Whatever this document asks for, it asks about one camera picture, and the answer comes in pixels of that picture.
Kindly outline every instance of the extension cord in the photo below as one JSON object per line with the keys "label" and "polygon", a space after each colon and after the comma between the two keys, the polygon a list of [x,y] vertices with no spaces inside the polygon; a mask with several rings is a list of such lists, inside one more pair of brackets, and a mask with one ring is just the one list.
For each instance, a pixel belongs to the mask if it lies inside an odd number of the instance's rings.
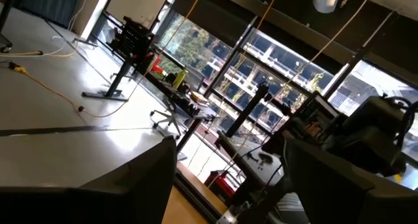
{"label": "extension cord", "polygon": [[[79,13],[84,9],[84,6],[86,5],[87,0],[83,1],[83,4],[81,6],[81,8],[77,11],[77,13],[70,19],[69,22],[69,28],[68,31],[72,30],[73,25],[75,24],[75,20],[77,19]],[[54,40],[55,38],[59,38],[63,40],[63,46],[61,48],[59,48],[56,51],[44,54],[42,51],[35,51],[35,52],[25,52],[25,53],[15,53],[15,54],[0,54],[0,57],[21,57],[21,58],[30,58],[30,57],[46,57],[46,56],[51,56],[51,57],[70,57],[72,55],[74,55],[76,53],[76,50],[78,48],[78,39],[76,40],[76,46],[74,48],[74,51],[69,53],[69,54],[56,54],[58,52],[60,52],[62,49],[64,49],[66,43],[68,42],[66,39],[64,39],[63,37],[58,37],[58,36],[54,36],[52,37],[52,40]]]}

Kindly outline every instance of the yellow bottle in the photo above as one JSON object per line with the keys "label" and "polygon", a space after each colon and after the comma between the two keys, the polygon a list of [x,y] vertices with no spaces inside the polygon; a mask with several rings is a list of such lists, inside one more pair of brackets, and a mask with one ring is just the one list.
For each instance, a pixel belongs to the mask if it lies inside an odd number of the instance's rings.
{"label": "yellow bottle", "polygon": [[177,89],[178,86],[180,86],[180,84],[183,82],[183,80],[187,76],[187,74],[188,74],[187,70],[180,71],[180,73],[177,74],[176,79],[172,83],[173,88]]}

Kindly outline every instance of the black pole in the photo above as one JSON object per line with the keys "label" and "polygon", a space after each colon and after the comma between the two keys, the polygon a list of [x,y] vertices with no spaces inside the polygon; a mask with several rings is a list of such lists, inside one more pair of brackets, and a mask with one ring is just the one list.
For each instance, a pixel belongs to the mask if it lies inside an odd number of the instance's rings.
{"label": "black pole", "polygon": [[370,52],[373,47],[373,44],[392,27],[394,21],[398,19],[399,15],[392,16],[394,11],[390,12],[387,17],[382,21],[379,27],[374,31],[370,38],[363,44],[363,46],[357,51],[353,58],[349,61],[347,69],[332,83],[331,87],[324,94],[324,98],[329,99],[331,95],[338,90],[340,84],[348,77],[357,63],[364,59],[364,57]]}
{"label": "black pole", "polygon": [[131,62],[127,60],[125,60],[125,62],[123,62],[122,67],[120,68],[119,72],[117,73],[115,80],[113,80],[112,84],[109,87],[109,90],[107,91],[107,93],[104,95],[105,97],[112,97],[113,94],[115,93],[116,89],[118,88],[118,85],[120,84],[122,78],[128,73],[129,68],[131,68]]}
{"label": "black pole", "polygon": [[229,127],[228,131],[225,133],[227,137],[232,137],[237,132],[237,130],[241,127],[243,122],[247,119],[247,117],[251,114],[257,104],[260,103],[261,99],[263,99],[266,94],[268,93],[268,87],[266,85],[261,85],[259,89],[255,92],[253,99],[248,103],[242,113],[238,116],[238,118],[234,121],[234,123]]}
{"label": "black pole", "polygon": [[238,51],[239,51],[240,47],[243,45],[244,42],[246,42],[248,40],[247,37],[252,32],[253,24],[256,21],[256,19],[257,19],[257,16],[255,16],[253,18],[251,23],[248,25],[247,29],[244,31],[244,34],[242,35],[240,40],[238,40],[238,42],[235,44],[234,48],[232,49],[232,52],[231,52],[230,56],[227,58],[226,62],[223,64],[223,66],[219,70],[219,73],[216,75],[216,77],[214,78],[212,83],[210,83],[210,85],[208,86],[206,91],[203,93],[204,97],[209,97],[209,95],[212,93],[212,89],[214,89],[215,86],[217,84],[219,84],[219,82],[225,76],[225,73],[228,71],[229,66],[231,65],[231,63],[233,62],[235,57],[237,55],[239,55]]}
{"label": "black pole", "polygon": [[15,0],[6,0],[5,4],[3,6],[3,9],[2,9],[1,14],[0,14],[0,33],[3,31],[3,28],[6,24],[8,14],[13,7],[14,1]]}
{"label": "black pole", "polygon": [[177,144],[177,154],[181,152],[187,141],[190,139],[191,135],[196,131],[197,127],[201,124],[202,120],[195,120],[189,127],[189,130],[185,132],[184,136],[182,137],[181,141]]}
{"label": "black pole", "polygon": [[118,90],[118,85],[120,84],[122,78],[127,74],[131,68],[131,59],[128,57],[117,73],[115,79],[109,87],[107,92],[101,91],[98,93],[82,92],[83,97],[92,97],[96,99],[108,99],[108,100],[117,100],[117,101],[128,101],[128,98],[122,95],[122,91]]}

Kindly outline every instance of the cable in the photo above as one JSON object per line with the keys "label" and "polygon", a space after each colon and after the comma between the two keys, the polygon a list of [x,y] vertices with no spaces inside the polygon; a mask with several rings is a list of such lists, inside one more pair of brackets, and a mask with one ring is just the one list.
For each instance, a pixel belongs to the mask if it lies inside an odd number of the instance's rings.
{"label": "cable", "polygon": [[[357,11],[352,15],[352,17],[350,17],[350,19],[341,27],[341,29],[328,41],[328,43],[326,43],[326,45],[320,50],[318,51],[318,53],[307,63],[305,63],[303,66],[301,66],[300,70],[296,73],[296,75],[294,75],[289,81],[287,81],[285,83],[285,85],[280,89],[279,94],[282,93],[282,91],[285,89],[285,86],[288,86],[298,75],[300,75],[302,73],[302,71],[309,65],[311,64],[313,61],[316,60],[317,57],[319,57],[320,54],[322,54],[322,52],[327,49],[327,47],[335,40],[335,38],[347,27],[347,25],[357,16],[357,14],[362,10],[363,6],[366,4],[368,0],[364,0],[363,3],[360,5],[360,7],[357,9]],[[266,108],[266,106],[271,102],[271,100],[267,101],[267,103],[264,105],[263,109],[261,110],[261,112]],[[253,127],[251,128],[250,132],[253,131],[255,127],[255,124],[253,125]],[[239,151],[241,150],[241,148],[244,146],[244,144],[246,143],[247,139],[249,138],[249,136],[247,136],[247,138],[243,141],[241,147],[237,150],[237,152],[235,153],[234,156],[232,156],[231,161],[234,160],[234,158],[236,157],[236,155],[238,155]]]}
{"label": "cable", "polygon": [[[82,6],[80,7],[80,9],[77,11],[77,13],[71,18],[70,22],[69,22],[69,28],[68,31],[72,30],[73,25],[75,24],[75,20],[77,19],[77,16],[79,15],[79,13],[84,9],[84,6],[86,5],[87,0],[84,0],[82,3]],[[74,48],[74,51],[70,54],[58,54],[58,55],[54,55],[58,52],[60,52],[62,49],[64,49],[67,40],[65,40],[63,37],[59,37],[59,36],[54,36],[52,37],[52,40],[59,38],[63,40],[63,46],[61,48],[59,48],[56,51],[47,53],[47,54],[42,54],[42,52],[25,52],[25,53],[15,53],[15,54],[0,54],[0,57],[46,57],[46,56],[52,56],[52,57],[69,57],[71,55],[73,55],[78,47],[78,39],[76,40],[76,47]]]}
{"label": "cable", "polygon": [[[267,9],[265,10],[265,12],[264,12],[264,14],[263,14],[263,17],[261,18],[261,20],[260,20],[260,22],[259,22],[259,24],[257,25],[257,27],[256,27],[256,29],[259,29],[260,27],[261,27],[261,24],[262,24],[262,22],[264,21],[264,19],[266,18],[266,16],[267,16],[267,14],[268,14],[268,12],[270,11],[270,9],[272,8],[272,5],[274,4],[274,2],[275,2],[276,0],[272,0],[271,2],[270,2],[270,4],[268,5],[268,7],[267,7]],[[251,37],[249,38],[249,42],[251,42],[251,41],[253,41],[254,40],[254,37],[255,37],[255,32],[251,35]],[[236,72],[238,71],[238,68],[236,68],[236,67],[239,67],[241,64],[243,64],[243,62],[245,61],[245,54],[247,53],[247,49],[244,49],[244,53],[240,56],[240,59],[238,60],[238,63],[233,67],[233,69],[234,69],[234,72],[233,72],[233,76],[236,74]],[[229,81],[229,83],[227,84],[227,87],[225,88],[225,91],[227,91],[228,89],[229,89],[229,87],[231,86],[231,84],[232,84],[232,79]],[[222,95],[222,98],[221,98],[221,103],[220,103],[220,106],[219,106],[219,108],[218,108],[218,110],[217,110],[217,112],[216,112],[216,115],[219,115],[219,113],[220,113],[220,111],[221,111],[221,109],[222,109],[222,105],[223,105],[223,103],[225,102],[225,96],[226,96],[226,94],[223,94]],[[212,122],[210,122],[210,125],[208,126],[208,131],[210,130],[210,128],[212,127],[212,125],[214,124],[214,120],[212,121]],[[206,138],[206,136],[207,135],[204,135],[203,136],[203,139],[201,140],[201,143],[199,144],[199,146],[197,147],[197,150],[202,146],[202,143],[203,143],[203,140]],[[245,144],[245,142],[246,142],[246,140],[249,138],[249,135],[247,136],[247,138],[244,140],[244,142],[242,143],[242,145],[241,145],[241,147],[240,147],[240,149],[235,153],[235,155],[231,158],[231,160],[229,161],[229,163],[231,162],[231,161],[233,161],[234,160],[234,158],[236,157],[236,155],[238,155],[238,152],[241,150],[241,148],[242,148],[242,146]],[[209,184],[209,186],[208,187],[210,187],[213,183],[214,183],[214,181],[217,179],[217,178],[219,178],[219,174],[215,177],[215,179]]]}
{"label": "cable", "polygon": [[259,202],[263,199],[263,194],[266,191],[267,187],[270,185],[270,182],[272,182],[274,176],[276,175],[277,172],[279,172],[279,170],[282,168],[282,164],[273,172],[273,174],[271,175],[271,177],[268,179],[266,185],[263,187],[263,190],[261,190],[260,196],[259,198],[254,202],[254,204],[259,204]]}
{"label": "cable", "polygon": [[[82,7],[80,8],[80,10],[73,16],[73,19],[75,20],[76,19],[76,17],[78,16],[78,13],[80,13],[80,11],[84,8],[84,5],[86,4],[86,1],[87,0],[84,0],[84,2],[83,2],[83,5],[82,5]],[[190,14],[191,14],[191,12],[195,9],[195,7],[196,7],[196,4],[197,4],[197,2],[198,2],[199,0],[195,0],[195,2],[193,3],[193,6],[190,8],[190,10],[189,10],[189,12],[187,13],[187,16],[184,18],[184,20],[181,22],[181,24],[177,27],[177,30],[172,34],[172,36],[171,36],[171,38],[170,38],[170,40],[167,42],[167,44],[164,46],[164,48],[162,49],[162,51],[163,50],[165,50],[165,48],[167,47],[167,45],[169,44],[169,42],[171,41],[171,39],[175,36],[175,34],[177,33],[177,31],[179,30],[179,28],[182,26],[182,24],[184,23],[184,21],[186,20],[186,19],[188,19],[189,18],[189,16],[190,16]],[[67,56],[71,56],[71,55],[73,55],[74,53],[75,53],[75,51],[76,51],[76,48],[74,49],[74,52],[73,53],[71,53],[71,54],[65,54],[65,55],[59,55],[59,56],[55,56],[55,57],[67,57]],[[13,56],[13,57],[43,57],[43,56],[50,56],[51,54],[45,54],[45,55],[41,55],[41,56],[18,56],[18,55],[16,55],[16,56]],[[157,61],[158,59],[156,59],[155,61],[154,61],[154,63],[153,63],[153,65],[150,65],[151,67],[152,66],[154,66],[155,65],[155,63],[156,63],[156,61]],[[71,104],[72,105],[72,107],[73,108],[76,108],[79,112],[84,112],[85,114],[87,114],[87,115],[89,115],[89,116],[92,116],[92,117],[94,117],[94,118],[106,118],[106,117],[109,117],[109,116],[111,116],[111,115],[113,115],[113,114],[115,114],[116,112],[118,112],[120,109],[122,109],[122,107],[127,103],[127,101],[126,102],[124,102],[124,103],[122,103],[115,111],[113,111],[113,112],[111,112],[111,113],[109,113],[109,114],[106,114],[106,115],[104,115],[104,116],[98,116],[98,115],[95,115],[95,114],[92,114],[92,113],[90,113],[90,112],[88,112],[83,106],[81,106],[81,105],[78,105],[78,104],[76,104],[76,103],[74,103],[71,99],[69,99],[68,97],[66,97],[66,96],[64,96],[64,95],[62,95],[62,94],[60,94],[60,93],[58,93],[57,91],[55,91],[55,90],[53,90],[52,88],[50,88],[50,87],[48,87],[46,84],[44,84],[44,83],[42,83],[40,80],[37,80],[35,77],[33,77],[33,76],[31,76],[27,71],[26,71],[26,69],[25,68],[23,68],[22,66],[19,66],[19,65],[17,65],[17,64],[15,64],[15,63],[10,63],[10,66],[9,66],[12,70],[14,70],[14,71],[16,71],[16,72],[19,72],[19,73],[21,73],[21,74],[24,74],[24,75],[26,75],[28,78],[30,78],[32,81],[34,81],[34,82],[36,82],[37,84],[39,84],[40,86],[42,86],[43,88],[45,88],[45,89],[47,89],[48,91],[50,91],[50,92],[52,92],[53,94],[55,94],[55,95],[57,95],[58,97],[61,97],[62,99],[64,99],[64,100],[66,100],[69,104]],[[128,100],[133,96],[133,93],[135,92],[135,90],[137,89],[137,87],[139,86],[139,84],[140,84],[140,82],[142,81],[142,79],[149,73],[151,71],[151,68],[149,68],[147,71],[146,71],[146,73],[141,77],[141,79],[137,82],[137,84],[136,84],[136,86],[135,86],[135,88],[133,89],[133,91],[132,91],[132,93],[129,95],[129,97],[128,97]]]}

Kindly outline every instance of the power cord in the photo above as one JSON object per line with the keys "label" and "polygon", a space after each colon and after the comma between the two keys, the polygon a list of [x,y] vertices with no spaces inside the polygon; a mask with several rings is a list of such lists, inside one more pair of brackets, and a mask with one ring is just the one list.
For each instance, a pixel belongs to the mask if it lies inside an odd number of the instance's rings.
{"label": "power cord", "polygon": [[[257,27],[256,27],[256,29],[259,29],[260,27],[261,27],[261,24],[263,23],[263,21],[264,21],[264,19],[266,18],[266,16],[267,16],[267,14],[268,14],[268,12],[270,11],[270,9],[272,8],[272,5],[273,5],[273,3],[275,2],[276,0],[272,0],[271,2],[270,2],[270,4],[268,5],[268,7],[267,7],[267,9],[265,10],[265,12],[264,12],[264,14],[263,14],[263,17],[261,18],[261,20],[260,20],[260,22],[258,23],[258,25],[257,25]],[[249,42],[252,42],[252,41],[254,41],[254,39],[255,39],[255,32],[251,35],[251,37],[249,38]],[[241,64],[243,64],[243,62],[245,61],[245,54],[247,53],[247,49],[244,49],[244,53],[240,56],[240,59],[238,60],[238,63],[233,67],[233,69],[234,69],[234,72],[232,73],[232,75],[231,76],[234,76],[237,72],[238,72],[238,68],[237,67],[239,67]],[[233,79],[231,78],[231,80],[229,80],[228,81],[228,83],[226,84],[226,88],[225,88],[225,92],[229,89],[229,87],[231,86],[231,84],[232,84],[232,82],[233,82]],[[219,107],[218,107],[218,110],[217,110],[217,112],[216,112],[216,116],[218,116],[219,115],[219,113],[221,112],[221,110],[222,110],[222,106],[223,106],[223,103],[225,102],[225,96],[226,96],[226,94],[225,93],[223,93],[223,95],[222,95],[222,98],[221,98],[221,103],[220,103],[220,105],[219,105]],[[209,126],[208,126],[208,129],[207,129],[207,131],[209,131],[211,128],[212,128],[212,126],[213,126],[213,124],[214,124],[214,122],[215,122],[215,120],[212,120],[211,122],[210,122],[210,124],[209,124]],[[197,146],[197,149],[196,149],[196,152],[195,152],[195,155],[196,155],[196,153],[197,153],[197,151],[199,150],[199,148],[202,146],[202,144],[203,144],[203,141],[204,141],[204,139],[206,138],[206,136],[207,136],[208,134],[206,134],[206,135],[204,135],[203,136],[203,138],[201,139],[201,143]],[[244,140],[244,142],[242,143],[242,145],[241,145],[241,147],[246,143],[246,141],[247,141],[247,139],[249,138],[250,136],[248,135],[247,137],[246,137],[246,139]],[[225,170],[227,167],[228,167],[228,164],[229,163],[231,163],[231,161],[233,161],[234,160],[234,158],[238,155],[238,152],[241,150],[241,147],[240,147],[240,149],[235,153],[235,155],[232,157],[232,159],[227,163],[227,166],[225,166],[225,168],[223,169],[223,170]],[[209,188],[210,188],[210,186],[214,183],[214,181],[217,179],[217,178],[219,178],[219,174],[215,177],[215,179],[209,184]]]}
{"label": "power cord", "polygon": [[[84,6],[86,5],[87,0],[83,1],[82,6],[80,7],[80,9],[77,11],[77,13],[71,18],[70,22],[69,22],[69,28],[68,31],[72,30],[72,27],[75,24],[75,20],[77,19],[79,13],[81,11],[83,11]],[[52,37],[52,40],[54,39],[62,39],[63,40],[63,46],[59,49],[57,49],[56,51],[44,54],[44,52],[42,51],[35,51],[35,52],[24,52],[24,53],[15,53],[15,54],[0,54],[0,57],[46,57],[46,56],[52,56],[52,57],[69,57],[72,56],[73,54],[76,53],[76,50],[78,48],[78,39],[76,40],[76,46],[74,48],[74,51],[69,53],[69,54],[56,54],[58,52],[60,52],[62,49],[64,49],[65,45],[66,45],[66,41],[63,37],[59,37],[59,36],[54,36]]]}
{"label": "power cord", "polygon": [[[366,2],[367,2],[368,0],[364,0],[363,1],[363,3],[360,5],[360,7],[357,9],[357,11],[352,15],[352,17],[350,17],[350,19],[341,27],[341,29],[328,41],[328,43],[326,43],[326,45],[324,45],[324,47],[320,50],[320,51],[318,51],[318,53],[309,61],[309,62],[307,62],[307,63],[305,63],[303,66],[301,66],[301,68],[300,68],[300,70],[296,73],[296,75],[294,75],[289,81],[287,81],[286,83],[285,83],[285,85],[280,89],[280,91],[279,91],[279,93],[278,93],[278,95],[279,94],[281,94],[282,92],[283,92],[283,90],[285,89],[285,87],[286,86],[288,86],[298,75],[300,75],[301,73],[302,73],[302,71],[309,65],[309,64],[311,64],[313,61],[315,61],[318,57],[319,57],[319,55],[320,54],[322,54],[323,52],[324,52],[324,50],[325,49],[327,49],[327,47],[332,43],[332,42],[334,42],[334,40],[335,40],[335,38],[348,26],[348,24],[350,24],[351,23],[351,21],[357,16],[357,14],[362,10],[362,8],[365,6],[365,4],[366,4]],[[266,106],[272,101],[272,99],[274,99],[274,98],[271,98],[269,101],[267,101],[267,103],[264,105],[264,107],[263,107],[263,109],[261,110],[261,112],[262,111],[264,111],[264,109],[266,108]],[[253,127],[251,128],[251,130],[250,130],[250,132],[252,132],[253,131],[253,129],[254,129],[254,127],[255,127],[255,124],[253,125]],[[231,158],[231,161],[233,161],[234,160],[234,158],[238,155],[238,153],[240,152],[240,150],[241,150],[241,148],[244,146],[244,144],[246,143],[246,141],[247,141],[247,139],[249,138],[250,136],[248,135],[247,137],[246,137],[246,139],[243,141],[243,143],[242,143],[242,145],[241,145],[241,147],[237,150],[237,152],[235,153],[235,155],[234,156],[232,156],[232,158]]]}
{"label": "power cord", "polygon": [[[82,7],[80,8],[80,10],[72,17],[72,19],[71,19],[71,21],[70,21],[70,28],[69,29],[71,29],[72,28],[72,26],[74,25],[74,23],[71,23],[72,22],[72,20],[75,20],[76,19],[76,17],[78,16],[78,14],[80,13],[80,11],[84,8],[84,5],[86,4],[86,1],[87,0],[84,0],[84,2],[83,2],[83,5],[82,5]],[[172,38],[175,36],[175,34],[177,33],[177,31],[180,29],[180,27],[183,25],[183,23],[184,23],[184,21],[186,21],[188,18],[189,18],[189,16],[190,16],[190,14],[192,13],[192,11],[195,9],[195,7],[196,7],[196,4],[197,4],[197,2],[198,2],[199,0],[195,0],[195,2],[193,3],[193,6],[190,8],[190,10],[189,10],[189,12],[187,13],[187,16],[184,18],[184,20],[180,23],[180,25],[177,27],[177,29],[175,30],[175,32],[172,34],[172,36],[171,36],[171,38],[170,38],[170,40],[166,43],[166,45],[164,46],[164,48],[163,48],[163,51],[165,50],[165,48],[167,47],[167,45],[169,44],[169,42],[172,40]],[[64,48],[64,46],[65,46],[65,44],[63,45],[63,47],[61,47],[61,49],[59,49],[59,50],[57,50],[57,51],[55,51],[55,52],[53,52],[53,53],[56,53],[56,52],[59,52],[60,50],[62,50],[63,48]],[[71,54],[64,54],[64,55],[56,55],[56,56],[54,56],[54,57],[68,57],[68,56],[71,56],[71,55],[73,55],[74,53],[75,53],[75,51],[76,51],[76,48],[74,49],[74,52],[72,52]],[[43,55],[41,55],[41,56],[19,56],[19,55],[12,55],[12,57],[42,57],[42,56],[53,56],[52,54],[53,53],[50,53],[50,54],[43,54]],[[155,64],[156,64],[156,61],[158,60],[158,58],[154,61],[154,63],[152,64],[152,65],[150,65],[151,67],[152,66],[154,66]],[[10,69],[12,69],[12,70],[14,70],[14,71],[16,71],[16,72],[18,72],[18,73],[21,73],[21,74],[24,74],[25,76],[27,76],[28,78],[30,78],[32,81],[34,81],[34,82],[36,82],[37,84],[39,84],[40,86],[42,86],[43,88],[45,88],[45,89],[47,89],[48,91],[50,91],[50,92],[52,92],[53,94],[55,94],[55,95],[57,95],[58,97],[61,97],[62,99],[64,99],[64,100],[66,100],[69,104],[71,104],[72,105],[72,107],[73,108],[75,108],[75,109],[77,109],[77,111],[79,111],[79,112],[84,112],[85,114],[87,114],[87,115],[89,115],[89,116],[91,116],[91,117],[94,117],[94,118],[106,118],[106,117],[109,117],[109,116],[111,116],[111,115],[113,115],[113,114],[115,114],[116,112],[118,112],[120,109],[122,109],[122,107],[127,103],[127,101],[126,102],[124,102],[124,103],[122,103],[115,111],[113,111],[113,112],[111,112],[111,113],[109,113],[109,114],[106,114],[106,115],[104,115],[104,116],[98,116],[98,115],[95,115],[95,114],[92,114],[92,113],[90,113],[90,112],[88,112],[85,108],[84,108],[84,106],[81,106],[81,105],[78,105],[78,104],[76,104],[76,103],[74,103],[71,99],[69,99],[68,97],[66,97],[66,96],[64,96],[64,95],[62,95],[62,94],[60,94],[60,93],[58,93],[57,91],[55,91],[54,89],[52,89],[52,88],[50,88],[50,87],[48,87],[46,84],[44,84],[44,83],[42,83],[40,80],[37,80],[35,77],[33,77],[33,76],[31,76],[27,71],[26,71],[26,69],[24,68],[24,67],[22,67],[22,66],[19,66],[19,65],[17,65],[16,63],[13,63],[13,62],[9,62],[9,68]],[[140,84],[140,82],[143,80],[143,78],[149,73],[151,71],[151,68],[149,68],[147,71],[146,71],[146,73],[141,77],[141,79],[137,82],[137,84],[136,84],[136,86],[135,86],[135,88],[133,89],[133,91],[132,91],[132,93],[129,95],[129,97],[128,97],[128,100],[133,96],[133,93],[135,92],[135,90],[137,89],[137,87],[139,86],[139,84]]]}

